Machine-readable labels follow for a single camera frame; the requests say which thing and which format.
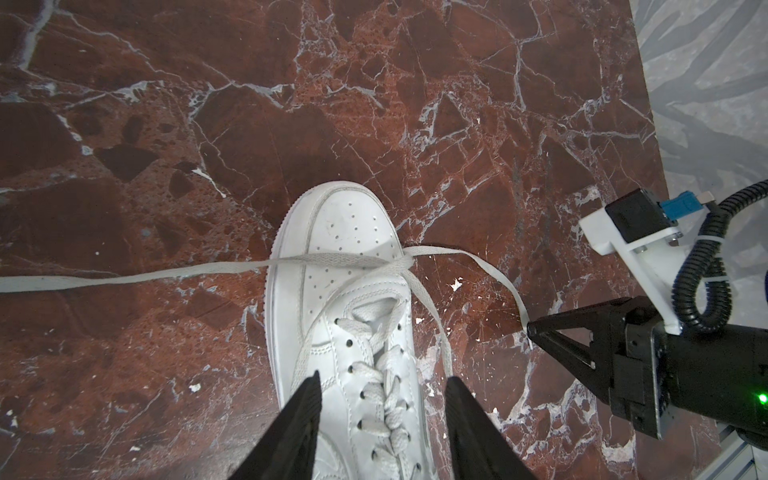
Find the marble floor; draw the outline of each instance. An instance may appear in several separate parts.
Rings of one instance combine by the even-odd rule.
[[[638,186],[667,193],[625,0],[10,0],[0,25],[2,276],[261,260],[302,192],[343,179],[403,244],[498,266],[532,318],[641,292],[577,225]],[[717,454],[710,420],[658,442],[612,417],[471,260],[414,271],[454,372],[539,478],[691,478]],[[263,288],[254,272],[0,295],[0,475],[226,478],[277,413]]]

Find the white sneaker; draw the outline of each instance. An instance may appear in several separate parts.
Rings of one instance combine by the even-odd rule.
[[[313,478],[433,478],[411,290],[401,274],[386,271],[397,269],[375,268],[399,261],[407,269],[412,259],[405,260],[379,199],[341,181],[309,190],[291,207],[271,258],[339,252],[359,256],[358,265],[338,266],[328,256],[313,261],[319,265],[269,268],[266,342],[280,407],[319,370],[323,410]]]

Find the cable tie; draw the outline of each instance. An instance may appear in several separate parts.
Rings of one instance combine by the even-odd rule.
[[[709,240],[712,242],[725,243],[725,239],[722,237],[715,237],[714,235],[699,235],[696,237],[696,241]]]
[[[708,276],[707,278],[701,279],[702,282],[705,283],[712,283],[712,282],[730,282],[730,277],[727,275],[722,276]]]

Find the white shoelace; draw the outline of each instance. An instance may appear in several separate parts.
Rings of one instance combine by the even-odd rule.
[[[215,262],[204,263],[202,265],[188,266],[183,268],[173,268],[169,270],[159,270],[151,273],[140,273],[138,275],[117,276],[102,279],[86,279],[76,276],[6,276],[0,277],[0,293],[14,292],[32,292],[45,290],[66,290],[78,288],[80,286],[95,286],[107,284],[138,283],[148,280],[159,280],[165,278],[183,278],[196,275],[207,275],[217,273],[245,273],[249,270],[280,263],[303,263],[315,266],[328,267],[373,267],[363,275],[351,278],[342,283],[330,298],[325,302],[325,306],[318,312],[310,324],[304,343],[299,351],[299,357],[296,361],[296,368],[293,371],[293,382],[291,393],[293,393],[306,377],[310,351],[312,349],[312,331],[317,327],[320,320],[325,318],[325,312],[328,305],[344,292],[347,287],[353,283],[359,282],[368,276],[375,275],[400,275],[408,283],[411,292],[419,299],[419,302],[426,307],[429,314],[435,320],[440,332],[440,343],[442,352],[443,369],[446,377],[453,375],[452,351],[448,337],[445,334],[440,315],[438,314],[435,303],[429,296],[424,285],[410,272],[410,267],[414,264],[414,257],[424,255],[444,255],[449,253],[460,253],[472,258],[488,275],[501,283],[512,296],[518,306],[520,321],[523,326],[523,332],[528,325],[528,311],[525,309],[522,298],[512,282],[498,269],[486,262],[480,257],[464,250],[457,250],[444,247],[433,247],[429,245],[419,245],[415,247],[406,247],[403,249],[405,255],[391,262],[377,258],[358,256],[352,253],[308,253],[296,257],[279,258],[272,260],[263,260],[258,262]],[[363,339],[370,343],[371,350],[377,353],[384,348],[386,339],[392,334],[397,325],[397,319],[402,317],[406,302],[398,302],[389,318],[374,333],[371,327],[355,319],[334,320],[336,325],[340,326],[355,337]],[[402,473],[403,478],[412,478],[420,469],[421,465],[413,464],[402,453],[410,438],[409,433],[401,426],[402,416],[408,408],[405,400],[400,398],[399,378],[388,374],[389,362],[393,356],[402,355],[404,350],[400,346],[393,346],[387,352],[384,352],[375,366],[370,366],[364,362],[355,362],[353,370],[360,375],[364,375],[368,384],[363,390],[366,399],[370,399],[383,406],[383,422],[378,419],[362,419],[358,427],[362,430],[377,435],[382,439],[388,439],[391,450],[384,442],[381,447],[375,448],[372,457],[377,461],[384,472],[388,472],[393,478],[399,478]]]

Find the blue connector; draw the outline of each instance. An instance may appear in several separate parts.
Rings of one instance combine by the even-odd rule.
[[[684,191],[677,197],[661,202],[661,209],[672,221],[690,215],[704,208],[704,205],[696,198],[694,192]]]

